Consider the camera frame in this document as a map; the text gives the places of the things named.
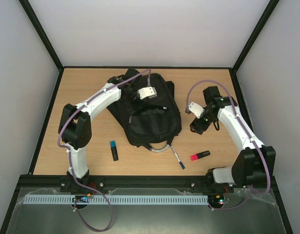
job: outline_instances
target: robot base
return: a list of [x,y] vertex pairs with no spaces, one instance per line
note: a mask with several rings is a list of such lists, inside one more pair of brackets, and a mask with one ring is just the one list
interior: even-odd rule
[[[89,170],[85,174],[84,177],[82,177],[81,179],[77,179],[77,180],[79,183],[88,186],[89,185]],[[73,176],[69,172],[66,172],[66,175],[62,176],[60,178],[60,183],[61,183],[60,192],[69,192],[72,194],[79,194],[79,193],[87,194],[87,193],[92,192],[91,190],[86,189],[86,188],[81,187],[78,184],[76,184]]]

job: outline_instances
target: black metal frame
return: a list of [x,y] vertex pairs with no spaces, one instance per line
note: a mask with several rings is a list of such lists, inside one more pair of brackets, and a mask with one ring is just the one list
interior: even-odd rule
[[[45,135],[45,131],[48,125],[48,121],[51,115],[51,111],[54,105],[54,101],[60,86],[60,81],[65,68],[128,68],[121,66],[63,66],[59,57],[57,56],[53,46],[50,43],[49,38],[47,37],[44,29],[42,28],[41,23],[39,22],[32,6],[30,5],[28,0],[19,0],[23,9],[27,13],[31,23],[33,24],[35,30],[37,31],[40,39],[42,40],[44,46],[46,47],[48,53],[50,54],[52,60],[59,70],[59,76],[52,93],[52,97],[49,103],[49,107],[44,119],[44,123],[42,125],[40,137],[38,139],[38,143],[36,145],[36,149],[33,155],[33,159],[31,165],[29,167],[29,172],[27,175],[21,175],[18,181],[18,184],[15,188],[14,194],[12,196],[8,211],[6,213],[3,225],[1,227],[0,233],[6,233],[13,209],[15,207],[16,201],[19,196],[20,189],[22,187],[60,187],[60,177],[61,175],[32,175],[34,172],[34,168],[38,159],[38,155],[40,152],[41,144]],[[247,124],[252,128],[252,123],[250,116],[248,114],[248,110],[246,107],[246,103],[243,98],[242,90],[237,77],[237,70],[240,68],[243,63],[246,55],[250,51],[251,47],[255,43],[258,35],[262,31],[264,25],[267,20],[271,16],[273,10],[277,6],[279,0],[270,0],[264,13],[262,14],[260,20],[258,21],[254,31],[252,32],[250,38],[248,39],[245,47],[243,48],[240,56],[238,57],[233,68],[231,67],[152,67],[152,68],[164,68],[164,69],[228,69],[230,73],[230,77],[235,89],[236,98],[238,100],[238,104],[240,107],[240,111],[242,116],[244,117]],[[148,67],[138,66],[135,68],[146,69]],[[109,189],[117,188],[117,187],[141,187],[141,188],[176,188],[179,190],[187,190],[192,192],[203,192],[204,194],[211,194],[209,191],[205,190],[203,186],[203,181],[205,181],[205,176],[96,176],[91,175],[91,179],[93,179],[96,184],[100,182],[104,183],[103,191],[108,191]],[[265,184],[257,185],[257,187],[265,187]],[[288,234],[293,233],[291,225],[289,223],[287,214],[285,212],[284,204],[276,183],[275,178],[272,178],[272,186],[277,204],[279,206],[280,214]]]

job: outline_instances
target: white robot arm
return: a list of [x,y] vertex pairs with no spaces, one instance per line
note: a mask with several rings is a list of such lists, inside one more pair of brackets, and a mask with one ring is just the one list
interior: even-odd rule
[[[129,86],[114,87],[109,89],[112,86],[114,86],[113,83],[106,83],[101,90],[96,92],[84,102],[81,102],[75,106],[67,104],[63,109],[59,132],[71,113],[85,105],[78,115],[78,122],[69,123],[69,128],[66,128],[62,135],[63,142],[71,149],[72,164],[76,178],[83,178],[88,172],[86,163],[86,145],[89,143],[91,138],[91,122],[102,110],[120,99],[122,95],[122,89],[125,89],[126,93],[128,90],[130,98],[134,97],[138,99],[144,99],[146,97],[152,98],[157,95],[155,89],[152,87],[144,87],[139,89],[138,92],[134,92]],[[68,169],[68,172],[70,174],[72,173],[71,168]]]
[[233,139],[239,156],[231,167],[210,169],[208,173],[212,175],[216,184],[229,183],[232,185],[251,185],[256,182],[266,180],[264,166],[261,163],[257,152],[256,143],[261,150],[270,175],[272,175],[275,150],[273,147],[265,147],[250,129],[240,113],[240,109],[234,101],[235,112],[228,97],[222,97],[217,86],[208,87],[203,91],[206,107],[191,102],[188,106],[189,113],[193,113],[196,118],[190,124],[192,132],[202,134],[211,123],[214,123],[216,130],[219,130],[219,121],[224,124]]

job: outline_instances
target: blue highlighter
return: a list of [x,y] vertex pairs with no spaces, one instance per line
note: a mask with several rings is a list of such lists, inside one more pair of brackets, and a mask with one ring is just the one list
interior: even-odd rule
[[111,151],[112,151],[113,160],[117,161],[119,159],[119,156],[117,154],[117,149],[116,149],[115,141],[114,140],[110,141],[110,145],[111,145]]

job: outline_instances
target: wooden table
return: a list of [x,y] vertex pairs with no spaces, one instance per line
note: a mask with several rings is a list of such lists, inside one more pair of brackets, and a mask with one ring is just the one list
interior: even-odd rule
[[[34,170],[35,175],[64,175],[69,167],[65,149],[57,146],[58,127],[64,105],[84,101],[97,92],[107,80],[121,75],[126,69],[66,68],[64,70],[50,120],[42,142]],[[203,134],[190,132],[190,123],[195,116],[184,112],[189,89],[203,79],[213,79],[223,84],[235,98],[235,92],[228,70],[216,69],[153,69],[166,81],[175,84],[175,100],[181,112],[182,131],[175,137],[173,145],[185,165],[183,170],[171,149],[155,154],[147,149],[128,143],[124,130],[110,112],[103,110],[92,122],[92,138],[87,147],[87,165],[91,175],[104,176],[203,176],[214,167],[231,166],[238,156],[237,149],[221,124],[220,131],[211,125]],[[204,105],[202,91],[211,83],[201,84],[192,92],[190,101]],[[113,161],[109,142],[114,140],[119,155]],[[196,161],[190,155],[209,150],[211,155]]]

